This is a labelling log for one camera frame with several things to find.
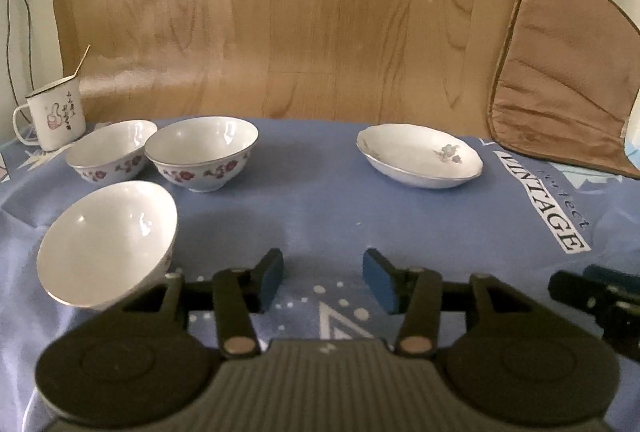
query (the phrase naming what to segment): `ceramic bowl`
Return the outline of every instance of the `ceramic bowl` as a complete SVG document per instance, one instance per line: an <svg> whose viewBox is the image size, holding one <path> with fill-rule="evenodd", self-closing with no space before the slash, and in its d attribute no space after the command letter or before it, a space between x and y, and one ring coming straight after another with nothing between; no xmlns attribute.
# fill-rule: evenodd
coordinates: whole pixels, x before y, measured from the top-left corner
<svg viewBox="0 0 640 432"><path fill-rule="evenodd" d="M482 160L468 144L424 126L371 126L356 144L376 170L414 187L451 188L482 173Z"/></svg>
<svg viewBox="0 0 640 432"><path fill-rule="evenodd" d="M174 185L213 192L242 171L257 139L258 129L245 120L206 116L160 129L145 153Z"/></svg>
<svg viewBox="0 0 640 432"><path fill-rule="evenodd" d="M89 183L107 186L128 181L148 163L145 143L157 130L146 120L104 126L73 144L66 162Z"/></svg>
<svg viewBox="0 0 640 432"><path fill-rule="evenodd" d="M45 234L36 260L40 283L63 304L105 309L162 279L177 223L174 199L154 183L91 192Z"/></svg>

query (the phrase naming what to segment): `brown seat pad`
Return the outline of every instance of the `brown seat pad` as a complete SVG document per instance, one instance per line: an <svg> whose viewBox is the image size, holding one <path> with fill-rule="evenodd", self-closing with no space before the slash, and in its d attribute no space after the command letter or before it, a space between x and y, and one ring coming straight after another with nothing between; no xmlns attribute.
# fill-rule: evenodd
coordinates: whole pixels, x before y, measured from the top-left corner
<svg viewBox="0 0 640 432"><path fill-rule="evenodd" d="M640 178L624 150L640 32L611 0L517 0L489 104L521 154Z"/></svg>

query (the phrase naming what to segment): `blue tablecloth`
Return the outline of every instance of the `blue tablecloth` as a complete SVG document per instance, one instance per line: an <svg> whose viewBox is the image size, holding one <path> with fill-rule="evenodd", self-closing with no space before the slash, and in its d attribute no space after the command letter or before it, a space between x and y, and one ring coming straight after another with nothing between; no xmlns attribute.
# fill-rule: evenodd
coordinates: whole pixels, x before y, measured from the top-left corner
<svg viewBox="0 0 640 432"><path fill-rule="evenodd" d="M252 158L218 192L172 186L152 167L139 179L174 196L180 222L171 270L189 281L252 266L269 248L282 249L286 278L271 310L254 319L263 346L286 336L393 340L401 318L385 315L361 278L368 247L399 267L426 266L446 280L494 274L594 333L592 319L549 300L549 276L593 262L640 273L640 185L633 180L553 166L466 138L484 161L482 176L455 189L420 190L370 167L355 146L362 126L255 123L260 139ZM88 312L44 292L35 258L47 228L95 186L65 164L63 152L44 155L13 142L1 153L0 430L36 431L48 419L34 391L36 359ZM563 222L549 222L551 212ZM195 336L215 343L211 314L190 321ZM462 315L443 316L442 345L463 332ZM624 358L620 364L620 391L607 421L620 431L640 431L640 365Z"/></svg>

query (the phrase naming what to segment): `white bowl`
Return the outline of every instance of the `white bowl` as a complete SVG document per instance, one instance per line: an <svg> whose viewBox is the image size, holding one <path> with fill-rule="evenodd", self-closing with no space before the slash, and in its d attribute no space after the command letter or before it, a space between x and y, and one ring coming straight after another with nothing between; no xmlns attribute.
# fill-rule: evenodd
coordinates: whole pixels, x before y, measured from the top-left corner
<svg viewBox="0 0 640 432"><path fill-rule="evenodd" d="M40 283L63 304L105 309L162 279L177 225L174 199L154 183L91 192L45 234L36 260Z"/></svg>
<svg viewBox="0 0 640 432"><path fill-rule="evenodd" d="M146 120L104 126L75 142L66 152L66 162L89 183L128 181L148 163L145 143L156 131L156 124Z"/></svg>
<svg viewBox="0 0 640 432"><path fill-rule="evenodd" d="M475 150L433 128L375 125L361 131L356 144L375 169L414 187L451 188L482 173L482 160Z"/></svg>
<svg viewBox="0 0 640 432"><path fill-rule="evenodd" d="M252 123L206 116L160 129L146 142L145 153L174 185L213 192L241 172L257 139Z"/></svg>

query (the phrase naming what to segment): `brown fabric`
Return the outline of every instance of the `brown fabric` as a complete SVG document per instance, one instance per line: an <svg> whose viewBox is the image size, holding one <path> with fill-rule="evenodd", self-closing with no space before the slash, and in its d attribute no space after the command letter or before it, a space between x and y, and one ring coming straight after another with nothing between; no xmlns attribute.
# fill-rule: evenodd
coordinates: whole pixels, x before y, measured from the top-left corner
<svg viewBox="0 0 640 432"><path fill-rule="evenodd" d="M514 0L53 0L88 120L229 114L480 137Z"/></svg>
<svg viewBox="0 0 640 432"><path fill-rule="evenodd" d="M495 141L632 178L623 127L640 87L640 32L611 0L517 0L489 104Z"/></svg>

